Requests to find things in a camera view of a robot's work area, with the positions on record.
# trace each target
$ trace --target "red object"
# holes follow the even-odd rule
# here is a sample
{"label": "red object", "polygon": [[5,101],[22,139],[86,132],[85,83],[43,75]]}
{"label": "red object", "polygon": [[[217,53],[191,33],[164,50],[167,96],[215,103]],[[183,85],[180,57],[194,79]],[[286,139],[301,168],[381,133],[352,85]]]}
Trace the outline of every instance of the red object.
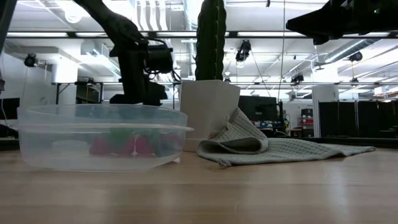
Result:
{"label": "red object", "polygon": [[89,153],[96,156],[109,155],[111,154],[111,148],[102,136],[97,136],[91,144]]}
{"label": "red object", "polygon": [[313,118],[301,119],[300,124],[313,124]]}
{"label": "red object", "polygon": [[136,149],[136,139],[132,135],[130,139],[124,144],[122,156],[132,156],[132,153]]}
{"label": "red object", "polygon": [[136,153],[138,153],[138,155],[151,155],[155,153],[147,137],[139,136],[136,139]]}

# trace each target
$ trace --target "waffle towel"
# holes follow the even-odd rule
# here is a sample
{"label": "waffle towel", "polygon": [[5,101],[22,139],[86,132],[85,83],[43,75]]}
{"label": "waffle towel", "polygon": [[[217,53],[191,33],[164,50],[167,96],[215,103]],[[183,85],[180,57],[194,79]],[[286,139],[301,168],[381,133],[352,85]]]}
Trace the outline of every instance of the waffle towel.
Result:
{"label": "waffle towel", "polygon": [[314,161],[374,150],[371,146],[336,146],[298,139],[268,139],[238,108],[232,117],[227,118],[224,130],[199,144],[197,153],[226,168],[232,165]]}

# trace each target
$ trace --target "computer monitor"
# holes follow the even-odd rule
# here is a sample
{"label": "computer monitor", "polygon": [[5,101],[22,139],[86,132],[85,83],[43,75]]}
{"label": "computer monitor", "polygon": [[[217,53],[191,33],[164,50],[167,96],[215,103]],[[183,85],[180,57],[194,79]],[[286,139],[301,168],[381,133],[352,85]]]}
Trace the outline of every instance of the computer monitor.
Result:
{"label": "computer monitor", "polygon": [[0,120],[17,119],[18,107],[19,107],[19,98],[0,99]]}
{"label": "computer monitor", "polygon": [[278,120],[275,97],[240,96],[238,106],[251,121]]}

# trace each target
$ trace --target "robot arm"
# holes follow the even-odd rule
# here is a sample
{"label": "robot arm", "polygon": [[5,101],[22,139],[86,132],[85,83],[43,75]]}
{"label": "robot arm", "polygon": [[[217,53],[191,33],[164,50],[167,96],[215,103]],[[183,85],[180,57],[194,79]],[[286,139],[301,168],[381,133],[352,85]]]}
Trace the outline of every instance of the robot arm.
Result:
{"label": "robot arm", "polygon": [[172,49],[161,40],[151,39],[161,45],[148,45],[148,39],[132,21],[108,9],[102,0],[74,1],[98,22],[114,43],[110,55],[119,59],[124,95],[114,96],[111,103],[160,106],[160,100],[167,99],[165,87],[150,82],[149,74],[173,72]]}
{"label": "robot arm", "polygon": [[137,44],[148,44],[132,21],[108,9],[102,0],[74,1],[97,21],[115,45],[134,48]]}

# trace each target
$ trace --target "cactus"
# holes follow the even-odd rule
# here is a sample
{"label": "cactus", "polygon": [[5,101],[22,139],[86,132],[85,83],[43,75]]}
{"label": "cactus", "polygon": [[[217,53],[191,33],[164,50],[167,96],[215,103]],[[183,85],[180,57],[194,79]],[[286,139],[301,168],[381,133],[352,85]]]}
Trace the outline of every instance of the cactus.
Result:
{"label": "cactus", "polygon": [[197,80],[222,80],[226,11],[224,0],[204,0],[198,16]]}

